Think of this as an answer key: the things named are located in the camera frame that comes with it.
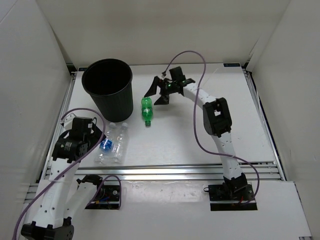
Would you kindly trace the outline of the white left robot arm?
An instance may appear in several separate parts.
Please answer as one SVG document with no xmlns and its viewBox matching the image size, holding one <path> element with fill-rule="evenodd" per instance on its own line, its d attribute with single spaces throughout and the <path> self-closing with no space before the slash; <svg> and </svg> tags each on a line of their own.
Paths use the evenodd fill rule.
<svg viewBox="0 0 320 240">
<path fill-rule="evenodd" d="M 52 152 L 48 185 L 34 197 L 41 198 L 38 211 L 30 223 L 22 226 L 20 234 L 28 240 L 70 240 L 74 235 L 72 219 L 76 211 L 84 209 L 91 199 L 100 200 L 105 194 L 101 178 L 85 181 L 68 199 L 72 180 L 84 159 L 106 138 L 96 121 L 75 116 L 71 126 L 59 136 Z"/>
</svg>

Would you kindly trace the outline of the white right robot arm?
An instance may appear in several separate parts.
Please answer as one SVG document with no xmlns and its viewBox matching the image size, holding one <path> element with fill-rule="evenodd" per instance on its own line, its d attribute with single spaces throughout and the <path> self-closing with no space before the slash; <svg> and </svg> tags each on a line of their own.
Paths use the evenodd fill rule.
<svg viewBox="0 0 320 240">
<path fill-rule="evenodd" d="M 245 200 L 248 181 L 236 159 L 232 143 L 232 119 L 225 98 L 215 98 L 200 88 L 200 84 L 191 78 L 186 78 L 181 67 L 169 70 L 171 78 L 155 76 L 145 97 L 153 96 L 160 89 L 160 97 L 155 105 L 167 105 L 171 94 L 181 94 L 194 102 L 194 107 L 200 107 L 203 115 L 203 126 L 216 145 L 223 167 L 222 193 L 230 200 Z"/>
</svg>

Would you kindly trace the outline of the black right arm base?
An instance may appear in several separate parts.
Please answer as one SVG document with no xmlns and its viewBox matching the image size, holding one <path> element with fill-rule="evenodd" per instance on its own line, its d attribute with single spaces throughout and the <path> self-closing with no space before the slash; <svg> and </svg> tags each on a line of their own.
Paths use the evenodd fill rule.
<svg viewBox="0 0 320 240">
<path fill-rule="evenodd" d="M 224 184 L 211 184 L 205 187 L 203 191 L 209 194 L 210 210 L 212 212 L 258 210 L 251 184 L 235 194 L 228 192 Z"/>
</svg>

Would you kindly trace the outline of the green plastic soda bottle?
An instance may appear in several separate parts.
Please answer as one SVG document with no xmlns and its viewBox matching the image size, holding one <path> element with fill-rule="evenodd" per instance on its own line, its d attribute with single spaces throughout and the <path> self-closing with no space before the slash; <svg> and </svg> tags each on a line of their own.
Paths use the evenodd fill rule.
<svg viewBox="0 0 320 240">
<path fill-rule="evenodd" d="M 145 126 L 150 127 L 153 118 L 152 99 L 150 97 L 143 97 L 141 99 L 141 115 Z"/>
</svg>

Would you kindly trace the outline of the clear water bottle blue label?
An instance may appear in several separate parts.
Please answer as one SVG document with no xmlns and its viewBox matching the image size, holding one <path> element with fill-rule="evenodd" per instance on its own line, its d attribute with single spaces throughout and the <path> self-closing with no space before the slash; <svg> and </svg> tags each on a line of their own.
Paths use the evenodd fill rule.
<svg viewBox="0 0 320 240">
<path fill-rule="evenodd" d="M 117 126 L 110 122 L 105 132 L 105 139 L 100 142 L 97 153 L 94 158 L 96 164 L 105 165 L 112 156 Z"/>
</svg>

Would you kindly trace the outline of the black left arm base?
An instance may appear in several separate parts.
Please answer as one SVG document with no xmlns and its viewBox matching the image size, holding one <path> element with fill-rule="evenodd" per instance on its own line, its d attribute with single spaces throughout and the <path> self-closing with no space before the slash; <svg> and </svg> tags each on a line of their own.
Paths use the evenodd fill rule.
<svg viewBox="0 0 320 240">
<path fill-rule="evenodd" d="M 86 210 L 119 210 L 121 200 L 120 185 L 104 185 Z"/>
</svg>

